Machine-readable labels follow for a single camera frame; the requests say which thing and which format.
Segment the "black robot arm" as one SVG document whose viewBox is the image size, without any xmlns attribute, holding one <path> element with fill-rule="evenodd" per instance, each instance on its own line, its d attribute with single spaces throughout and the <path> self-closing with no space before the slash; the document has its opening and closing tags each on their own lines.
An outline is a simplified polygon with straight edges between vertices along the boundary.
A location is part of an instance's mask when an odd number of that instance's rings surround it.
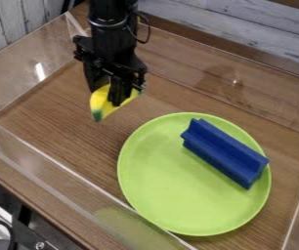
<svg viewBox="0 0 299 250">
<path fill-rule="evenodd" d="M 73 37 L 75 58 L 84 64 L 89 90 L 96 92 L 111 84 L 107 100 L 113 106 L 120 106 L 132 91 L 141 91 L 145 85 L 148 66 L 136 48 L 149 39 L 137 36 L 139 19 L 149 21 L 139 11 L 139 0 L 89 0 L 91 36 Z"/>
</svg>

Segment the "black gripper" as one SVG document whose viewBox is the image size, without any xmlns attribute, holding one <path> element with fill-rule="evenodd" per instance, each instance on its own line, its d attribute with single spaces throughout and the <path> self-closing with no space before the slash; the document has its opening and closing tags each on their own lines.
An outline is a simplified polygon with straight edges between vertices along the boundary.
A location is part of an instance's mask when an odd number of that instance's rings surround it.
<svg viewBox="0 0 299 250">
<path fill-rule="evenodd" d="M 132 87 L 145 83 L 148 67 L 136 55 L 137 39 L 129 33 L 76 35 L 75 58 L 84 64 L 84 72 L 93 93 L 109 83 L 108 100 L 113 106 L 131 98 Z"/>
</svg>

